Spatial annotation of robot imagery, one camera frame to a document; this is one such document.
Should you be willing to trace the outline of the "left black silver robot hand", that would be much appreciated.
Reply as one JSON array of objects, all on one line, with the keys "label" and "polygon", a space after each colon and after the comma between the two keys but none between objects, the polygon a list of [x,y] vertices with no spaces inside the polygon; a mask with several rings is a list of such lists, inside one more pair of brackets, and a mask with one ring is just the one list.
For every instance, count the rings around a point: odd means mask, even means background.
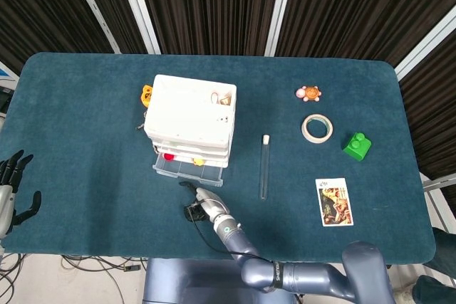
[{"label": "left black silver robot hand", "polygon": [[18,214],[15,208],[23,172],[32,159],[32,154],[24,157],[24,150],[19,150],[10,158],[1,161],[1,239],[10,234],[15,226],[35,216],[41,208],[40,191],[34,192],[31,206],[27,210]]}]

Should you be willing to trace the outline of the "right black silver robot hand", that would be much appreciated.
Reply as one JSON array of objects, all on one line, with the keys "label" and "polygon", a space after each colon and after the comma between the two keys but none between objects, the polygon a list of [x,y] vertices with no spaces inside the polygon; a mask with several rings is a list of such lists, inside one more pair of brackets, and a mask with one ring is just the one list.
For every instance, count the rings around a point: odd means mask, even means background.
[{"label": "right black silver robot hand", "polygon": [[189,189],[195,196],[195,200],[184,208],[185,218],[189,222],[209,220],[214,223],[218,216],[229,214],[227,206],[214,192],[190,182],[180,182],[179,185]]}]

